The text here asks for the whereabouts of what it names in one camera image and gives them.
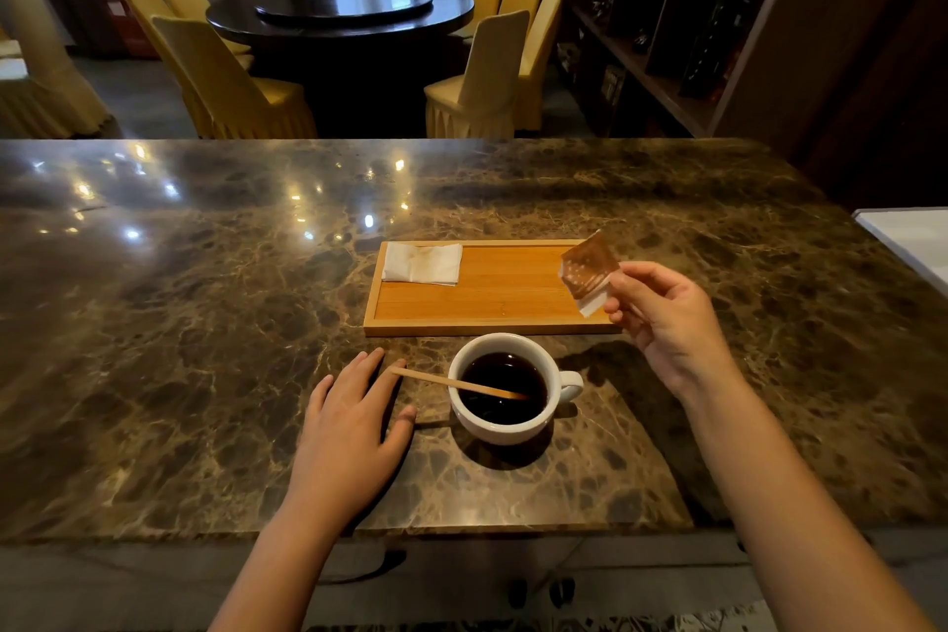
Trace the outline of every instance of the bamboo tray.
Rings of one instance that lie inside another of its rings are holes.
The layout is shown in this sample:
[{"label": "bamboo tray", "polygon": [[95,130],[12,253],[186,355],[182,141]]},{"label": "bamboo tray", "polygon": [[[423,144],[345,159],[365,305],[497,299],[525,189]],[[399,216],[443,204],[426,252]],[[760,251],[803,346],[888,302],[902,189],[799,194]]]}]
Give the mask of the bamboo tray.
[{"label": "bamboo tray", "polygon": [[461,243],[458,284],[382,282],[382,243],[363,326],[369,337],[398,335],[586,334],[616,332],[601,310],[579,314],[557,275],[560,256],[580,240],[445,240]]}]

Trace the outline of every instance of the coffee stirrer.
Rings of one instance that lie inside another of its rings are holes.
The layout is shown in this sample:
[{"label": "coffee stirrer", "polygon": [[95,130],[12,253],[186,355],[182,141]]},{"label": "coffee stirrer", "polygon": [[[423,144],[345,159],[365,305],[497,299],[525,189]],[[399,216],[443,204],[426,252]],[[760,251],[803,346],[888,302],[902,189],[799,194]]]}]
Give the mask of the coffee stirrer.
[{"label": "coffee stirrer", "polygon": [[470,390],[471,392],[480,392],[481,395],[493,395],[495,398],[507,399],[530,399],[527,395],[520,395],[518,392],[507,392],[499,390],[497,387],[488,387],[486,385],[476,385],[475,383],[466,383],[463,380],[452,380],[438,375],[432,375],[418,370],[409,370],[405,367],[390,367],[389,372],[400,375],[403,378],[414,378],[415,380],[424,380],[426,383],[437,383],[448,387],[457,387],[459,390]]}]

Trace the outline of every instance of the person's left hand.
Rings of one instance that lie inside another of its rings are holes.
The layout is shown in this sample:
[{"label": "person's left hand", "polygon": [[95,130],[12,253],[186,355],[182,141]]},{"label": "person's left hand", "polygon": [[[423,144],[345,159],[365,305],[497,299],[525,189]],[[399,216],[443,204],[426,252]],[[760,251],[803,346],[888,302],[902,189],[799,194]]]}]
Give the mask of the person's left hand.
[{"label": "person's left hand", "polygon": [[[379,442],[398,377],[386,370],[368,392],[366,387],[384,356],[382,348],[360,352],[335,383],[327,375],[313,390],[283,501],[294,516],[341,532],[397,470],[411,442],[415,408],[404,408]],[[393,366],[404,367],[405,361]]]}]

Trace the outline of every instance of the white ceramic mug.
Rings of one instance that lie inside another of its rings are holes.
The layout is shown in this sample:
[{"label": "white ceramic mug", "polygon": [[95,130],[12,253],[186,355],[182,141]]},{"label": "white ceramic mug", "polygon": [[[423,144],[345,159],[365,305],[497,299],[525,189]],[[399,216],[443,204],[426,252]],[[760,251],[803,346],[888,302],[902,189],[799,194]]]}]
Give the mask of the white ceramic mug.
[{"label": "white ceramic mug", "polygon": [[458,420],[465,429],[484,442],[494,445],[516,445],[530,437],[539,434],[540,430],[550,422],[556,406],[561,402],[568,402],[583,391],[583,378],[578,372],[560,372],[550,353],[543,350],[533,340],[509,332],[492,332],[474,338],[458,351],[451,361],[451,369],[447,376],[459,380],[468,365],[479,357],[492,352],[509,352],[519,355],[535,367],[543,376],[546,383],[546,407],[533,420],[516,425],[499,425],[482,420],[468,410],[461,402],[457,387],[448,387],[451,398],[451,407]]}]

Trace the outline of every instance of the black round table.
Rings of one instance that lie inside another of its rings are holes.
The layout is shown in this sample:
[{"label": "black round table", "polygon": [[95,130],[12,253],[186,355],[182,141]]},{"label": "black round table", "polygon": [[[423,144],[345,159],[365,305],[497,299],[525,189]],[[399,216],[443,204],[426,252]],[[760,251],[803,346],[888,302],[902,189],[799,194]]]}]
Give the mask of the black round table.
[{"label": "black round table", "polygon": [[456,75],[447,34],[473,0],[220,0],[219,34],[253,49],[251,73],[301,83],[326,138],[425,136],[423,88]]}]

